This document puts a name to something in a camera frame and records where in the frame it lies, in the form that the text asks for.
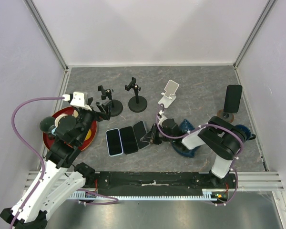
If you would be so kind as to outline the black round phone stand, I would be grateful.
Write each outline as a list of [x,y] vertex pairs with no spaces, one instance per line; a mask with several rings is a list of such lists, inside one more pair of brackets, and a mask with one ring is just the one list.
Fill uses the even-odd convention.
[[113,89],[108,88],[105,90],[102,85],[99,85],[97,89],[99,92],[102,93],[101,95],[102,100],[106,100],[108,98],[109,100],[112,101],[111,117],[116,117],[120,115],[123,111],[123,104],[119,100],[112,98]]

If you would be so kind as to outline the light blue phone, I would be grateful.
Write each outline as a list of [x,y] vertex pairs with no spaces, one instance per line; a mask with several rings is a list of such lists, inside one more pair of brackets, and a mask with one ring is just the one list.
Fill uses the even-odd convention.
[[122,155],[123,147],[119,129],[107,130],[105,135],[109,156],[113,157]]

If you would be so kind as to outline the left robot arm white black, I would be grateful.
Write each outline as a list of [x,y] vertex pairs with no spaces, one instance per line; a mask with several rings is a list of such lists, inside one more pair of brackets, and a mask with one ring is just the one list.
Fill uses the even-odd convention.
[[77,116],[48,116],[40,122],[40,130],[53,137],[54,143],[45,158],[38,155],[41,169],[24,196],[13,207],[1,212],[0,217],[11,229],[45,228],[54,212],[72,193],[94,185],[95,170],[80,163],[63,183],[55,187],[81,153],[92,123],[111,118],[112,101],[97,103],[99,111],[96,112],[91,107],[93,99],[86,98],[84,93],[64,94],[60,99],[67,101]]

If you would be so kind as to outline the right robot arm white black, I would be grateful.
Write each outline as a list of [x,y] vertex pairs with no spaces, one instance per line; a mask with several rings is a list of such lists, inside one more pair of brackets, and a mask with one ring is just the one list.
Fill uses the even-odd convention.
[[208,180],[211,186],[218,188],[226,182],[226,175],[247,139],[242,125],[232,125],[214,116],[207,124],[197,128],[190,123],[184,127],[173,119],[162,118],[139,141],[155,145],[170,142],[174,150],[185,157],[192,157],[202,145],[208,146],[216,154]]

